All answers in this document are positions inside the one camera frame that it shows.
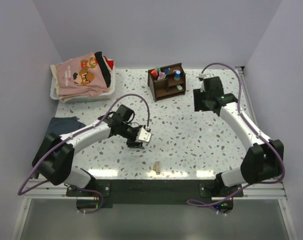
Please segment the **green transparent case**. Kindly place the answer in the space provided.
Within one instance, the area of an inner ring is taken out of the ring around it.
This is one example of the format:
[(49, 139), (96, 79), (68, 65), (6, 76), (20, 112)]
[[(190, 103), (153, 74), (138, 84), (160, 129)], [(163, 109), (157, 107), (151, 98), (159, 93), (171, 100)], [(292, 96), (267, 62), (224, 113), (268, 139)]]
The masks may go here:
[(183, 89), (183, 87), (181, 85), (177, 85), (176, 88), (181, 91)]

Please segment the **beige eraser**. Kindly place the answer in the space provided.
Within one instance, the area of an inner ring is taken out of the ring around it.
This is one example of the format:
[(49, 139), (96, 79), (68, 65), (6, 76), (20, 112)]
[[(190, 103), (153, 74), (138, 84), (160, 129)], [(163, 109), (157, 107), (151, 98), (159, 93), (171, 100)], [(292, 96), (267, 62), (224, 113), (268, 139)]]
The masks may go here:
[(161, 171), (161, 164), (159, 161), (156, 161), (152, 168), (154, 171)]

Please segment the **blue grey sharpener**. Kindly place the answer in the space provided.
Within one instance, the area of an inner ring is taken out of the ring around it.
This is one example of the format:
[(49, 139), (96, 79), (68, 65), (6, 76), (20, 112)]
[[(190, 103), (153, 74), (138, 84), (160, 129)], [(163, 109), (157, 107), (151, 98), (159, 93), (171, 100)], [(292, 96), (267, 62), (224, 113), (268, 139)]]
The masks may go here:
[(178, 82), (181, 79), (181, 71), (180, 70), (176, 70), (174, 72), (174, 81)]

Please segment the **brown wooden desk organizer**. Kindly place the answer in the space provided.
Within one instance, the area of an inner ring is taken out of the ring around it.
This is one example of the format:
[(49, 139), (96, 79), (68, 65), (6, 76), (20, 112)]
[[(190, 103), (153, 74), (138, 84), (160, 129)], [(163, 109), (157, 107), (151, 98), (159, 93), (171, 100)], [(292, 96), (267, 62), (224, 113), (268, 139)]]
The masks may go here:
[[(169, 73), (164, 79), (154, 80), (151, 75), (151, 71), (154, 69), (149, 69), (147, 71), (147, 86), (150, 88), (153, 100), (155, 102), (164, 100), (167, 98), (173, 98), (180, 95), (185, 95), (186, 93), (186, 73), (183, 69), (182, 63), (175, 63), (167, 66), (160, 67), (161, 72), (170, 68)], [(174, 81), (175, 71), (181, 71), (180, 81)], [(177, 85), (182, 86), (182, 90), (177, 89)]]

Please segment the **pink capped pen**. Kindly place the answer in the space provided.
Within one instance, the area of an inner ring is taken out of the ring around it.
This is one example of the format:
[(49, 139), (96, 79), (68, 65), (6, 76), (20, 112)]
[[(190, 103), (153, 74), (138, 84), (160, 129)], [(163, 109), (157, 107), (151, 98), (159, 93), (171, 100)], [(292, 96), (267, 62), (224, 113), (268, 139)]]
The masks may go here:
[(158, 75), (158, 79), (157, 80), (161, 80), (162, 76), (163, 76), (163, 72), (160, 72), (159, 75)]

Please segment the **orange black highlighter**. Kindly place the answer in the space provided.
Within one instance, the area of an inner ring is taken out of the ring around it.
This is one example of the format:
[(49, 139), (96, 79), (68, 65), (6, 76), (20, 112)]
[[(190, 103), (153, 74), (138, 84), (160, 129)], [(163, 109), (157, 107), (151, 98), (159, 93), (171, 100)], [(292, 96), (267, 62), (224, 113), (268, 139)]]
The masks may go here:
[(151, 75), (152, 75), (153, 79), (156, 81), (158, 79), (158, 77), (159, 77), (158, 70), (157, 69), (153, 69), (151, 71)]

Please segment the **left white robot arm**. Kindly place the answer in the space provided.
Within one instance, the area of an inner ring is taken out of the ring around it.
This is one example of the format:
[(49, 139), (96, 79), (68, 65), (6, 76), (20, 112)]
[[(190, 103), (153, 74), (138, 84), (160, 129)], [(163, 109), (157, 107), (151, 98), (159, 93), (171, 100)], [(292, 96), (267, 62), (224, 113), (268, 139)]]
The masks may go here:
[(134, 114), (132, 109), (122, 104), (112, 114), (101, 116), (76, 131), (48, 134), (32, 161), (32, 167), (54, 186), (66, 184), (77, 187), (83, 196), (92, 195), (96, 179), (88, 171), (72, 166), (74, 156), (113, 136), (126, 139), (128, 148), (141, 149), (144, 143), (150, 142), (152, 134), (146, 125), (130, 125), (129, 120)]

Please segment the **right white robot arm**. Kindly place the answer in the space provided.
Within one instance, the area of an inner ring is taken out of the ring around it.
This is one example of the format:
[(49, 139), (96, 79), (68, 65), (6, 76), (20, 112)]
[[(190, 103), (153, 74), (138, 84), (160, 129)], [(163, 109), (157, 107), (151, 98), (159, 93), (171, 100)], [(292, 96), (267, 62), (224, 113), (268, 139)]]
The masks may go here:
[(240, 98), (225, 93), (218, 76), (200, 74), (201, 88), (193, 90), (194, 110), (211, 111), (234, 131), (246, 150), (240, 167), (218, 173), (210, 192), (221, 197), (241, 184), (257, 184), (270, 179), (282, 179), (284, 145), (263, 133), (240, 106)]

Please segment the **black red folded garment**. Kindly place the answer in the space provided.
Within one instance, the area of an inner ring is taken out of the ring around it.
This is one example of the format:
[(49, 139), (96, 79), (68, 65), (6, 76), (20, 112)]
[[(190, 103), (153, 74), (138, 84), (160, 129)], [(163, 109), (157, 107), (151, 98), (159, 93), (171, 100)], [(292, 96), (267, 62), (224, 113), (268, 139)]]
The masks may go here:
[(106, 86), (109, 88), (112, 82), (112, 71), (115, 66), (114, 61), (103, 55), (101, 51), (95, 52), (94, 56), (100, 67), (100, 71), (102, 73)]

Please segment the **pink pixel-print shirt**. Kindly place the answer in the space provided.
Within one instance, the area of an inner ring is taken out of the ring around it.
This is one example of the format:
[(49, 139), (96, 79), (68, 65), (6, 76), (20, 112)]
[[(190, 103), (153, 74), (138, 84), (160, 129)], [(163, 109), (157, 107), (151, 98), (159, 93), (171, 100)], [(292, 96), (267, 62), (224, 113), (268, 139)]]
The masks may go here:
[(93, 52), (52, 65), (56, 70), (57, 95), (62, 99), (109, 91)]

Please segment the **blue folded cloth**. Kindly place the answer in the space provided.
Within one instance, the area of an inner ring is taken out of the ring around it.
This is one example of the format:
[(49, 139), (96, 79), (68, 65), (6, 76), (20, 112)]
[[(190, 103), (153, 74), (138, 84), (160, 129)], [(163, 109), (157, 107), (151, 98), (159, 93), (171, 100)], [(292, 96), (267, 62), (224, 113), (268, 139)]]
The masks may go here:
[(76, 116), (73, 117), (52, 117), (47, 130), (45, 132), (45, 136), (54, 133), (57, 136), (68, 134), (79, 130), (86, 125), (78, 120)]

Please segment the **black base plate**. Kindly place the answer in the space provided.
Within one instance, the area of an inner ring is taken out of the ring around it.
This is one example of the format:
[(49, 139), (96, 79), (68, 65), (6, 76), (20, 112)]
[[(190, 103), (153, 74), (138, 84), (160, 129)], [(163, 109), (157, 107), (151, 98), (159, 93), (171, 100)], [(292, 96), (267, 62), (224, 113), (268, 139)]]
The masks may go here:
[(112, 208), (114, 205), (185, 205), (215, 211), (232, 209), (232, 200), (243, 197), (241, 185), (223, 186), (215, 180), (117, 180), (97, 179), (85, 189), (68, 187), (67, 197), (77, 199), (78, 210)]

